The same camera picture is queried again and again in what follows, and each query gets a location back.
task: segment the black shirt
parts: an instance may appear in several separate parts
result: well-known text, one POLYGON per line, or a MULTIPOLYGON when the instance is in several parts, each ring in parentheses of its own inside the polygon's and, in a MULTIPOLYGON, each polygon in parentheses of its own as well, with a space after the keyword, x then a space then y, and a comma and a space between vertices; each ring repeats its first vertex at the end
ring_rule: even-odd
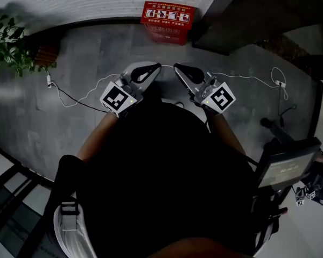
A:
POLYGON ((252 254, 252 170, 189 111, 137 107, 87 165, 64 156, 55 183, 61 168, 72 169, 98 257, 147 257, 188 237, 252 254))

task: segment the person's arm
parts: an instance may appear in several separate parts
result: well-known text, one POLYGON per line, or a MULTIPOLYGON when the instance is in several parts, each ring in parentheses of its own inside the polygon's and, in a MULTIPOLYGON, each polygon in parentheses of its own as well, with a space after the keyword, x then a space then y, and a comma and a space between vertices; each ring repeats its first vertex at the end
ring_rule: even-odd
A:
POLYGON ((117 122, 118 118, 114 114, 107 113, 80 148, 77 157, 87 163, 101 149, 105 138, 117 122))
POLYGON ((225 117, 222 114, 216 116, 205 110, 208 126, 212 134, 219 137, 225 144, 236 149, 245 155, 245 151, 238 141, 236 135, 233 133, 231 127, 228 125, 225 117))

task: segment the screen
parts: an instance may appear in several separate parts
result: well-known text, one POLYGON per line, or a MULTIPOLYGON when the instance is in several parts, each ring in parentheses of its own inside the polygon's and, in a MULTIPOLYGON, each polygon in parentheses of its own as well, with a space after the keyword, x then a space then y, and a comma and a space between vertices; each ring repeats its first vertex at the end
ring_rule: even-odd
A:
POLYGON ((313 154, 314 153, 311 153, 304 156, 295 157, 294 159, 270 164, 262 179, 262 182, 259 185, 259 188, 283 183, 300 177, 304 173, 313 154))

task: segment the floor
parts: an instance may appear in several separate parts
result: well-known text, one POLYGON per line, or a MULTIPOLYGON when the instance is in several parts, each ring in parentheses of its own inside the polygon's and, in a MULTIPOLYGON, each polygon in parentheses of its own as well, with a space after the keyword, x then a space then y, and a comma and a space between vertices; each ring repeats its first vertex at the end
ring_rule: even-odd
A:
MULTIPOLYGON (((293 103, 298 106, 284 116, 285 127, 296 140, 307 136, 316 83, 290 63, 255 45, 241 48, 227 57, 194 49, 190 44, 156 44, 148 38, 143 25, 83 27, 66 33, 58 67, 51 74, 60 88, 74 98, 80 98, 94 88, 100 78, 119 73, 128 64, 143 60, 168 65, 194 61, 211 71, 256 76, 270 85, 273 85, 271 70, 278 67, 286 76, 289 95, 287 101, 282 98, 280 109, 293 103)), ((188 101, 187 90, 172 68, 164 68, 157 79, 163 98, 183 102, 186 110, 205 121, 202 109, 188 101)), ((283 81, 277 70, 273 77, 283 81)), ((255 79, 223 76, 222 81, 228 83, 237 98, 224 116, 246 153, 258 161, 264 144, 272 139, 259 121, 263 117, 278 119, 279 90, 255 79)), ((109 79, 102 81, 85 103, 103 109, 99 97, 108 82, 109 79)), ((66 104, 73 104, 66 96, 61 97, 66 104)), ((6 67, 0 70, 0 147, 47 178, 54 179, 59 159, 65 154, 75 155, 103 116, 104 113, 82 105, 64 108, 55 88, 47 87, 44 73, 26 73, 23 78, 17 78, 6 67)))

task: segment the red sign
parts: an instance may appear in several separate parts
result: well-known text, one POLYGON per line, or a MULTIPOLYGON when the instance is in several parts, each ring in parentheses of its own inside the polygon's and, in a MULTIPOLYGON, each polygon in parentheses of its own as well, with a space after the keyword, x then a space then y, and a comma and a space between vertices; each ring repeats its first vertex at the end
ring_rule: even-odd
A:
POLYGON ((146 1, 141 23, 153 40, 184 45, 194 14, 192 6, 146 1))

